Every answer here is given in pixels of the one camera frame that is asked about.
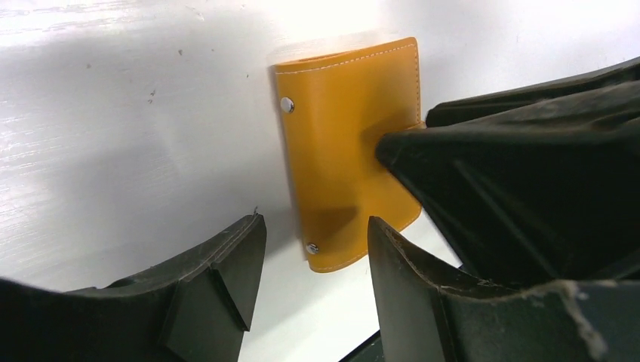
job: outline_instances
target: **wallet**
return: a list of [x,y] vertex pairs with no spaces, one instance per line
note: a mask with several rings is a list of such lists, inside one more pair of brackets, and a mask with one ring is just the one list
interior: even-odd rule
[[278,64],[275,75],[309,266],[332,272],[367,254],[370,216],[402,230],[420,215],[374,155],[385,133],[424,128],[416,39]]

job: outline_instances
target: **white surface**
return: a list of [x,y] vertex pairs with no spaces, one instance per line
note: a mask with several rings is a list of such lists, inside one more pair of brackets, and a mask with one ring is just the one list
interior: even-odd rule
[[[0,275],[103,287],[257,205],[268,256],[241,360],[339,360],[377,328],[368,261],[308,270],[269,67],[405,36],[425,114],[640,56],[640,3],[5,0]],[[407,234],[446,258],[424,219]]]

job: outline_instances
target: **black plastic part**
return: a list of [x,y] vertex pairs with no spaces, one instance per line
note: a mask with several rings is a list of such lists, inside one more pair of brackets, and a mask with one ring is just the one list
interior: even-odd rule
[[525,288],[638,273],[640,81],[388,134],[376,155],[473,275]]
[[386,362],[637,361],[640,282],[552,281],[512,290],[369,221]]
[[387,362],[640,360],[638,77],[633,60],[446,103],[427,125],[450,125],[382,138],[465,266],[370,219]]
[[427,113],[427,127],[441,127],[509,111],[541,100],[640,80],[640,58],[570,78],[495,94],[440,103]]
[[382,339],[378,330],[340,362],[384,362]]
[[265,242],[254,214],[105,289],[56,293],[0,280],[0,360],[235,361]]

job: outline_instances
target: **scuff mark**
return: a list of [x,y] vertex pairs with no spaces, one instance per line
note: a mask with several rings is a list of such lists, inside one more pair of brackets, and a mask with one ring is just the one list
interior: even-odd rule
[[205,17],[202,15],[202,13],[200,11],[198,11],[198,9],[192,8],[192,7],[186,6],[186,5],[184,5],[184,7],[189,9],[189,10],[191,10],[191,12],[193,12],[198,17],[198,19],[200,19],[200,21],[205,21]]
[[442,292],[442,290],[455,290],[457,292],[462,292],[462,293],[464,292],[464,290],[458,289],[456,287],[451,287],[448,285],[441,285],[438,287],[438,291]]
[[618,283],[616,281],[594,281],[594,283],[601,287],[615,288],[618,286]]
[[484,287],[499,287],[499,285],[495,283],[491,283],[490,281],[485,281],[485,280],[481,280],[480,283],[478,283],[478,285],[481,285]]
[[544,308],[544,303],[535,298],[531,298],[531,305],[536,308]]
[[585,318],[580,310],[576,298],[579,298],[580,289],[576,282],[567,282],[566,288],[562,288],[560,299],[565,305],[567,313],[573,318],[578,327],[578,334],[584,340],[589,356],[594,360],[603,360],[609,350],[602,334],[595,330],[589,320]]

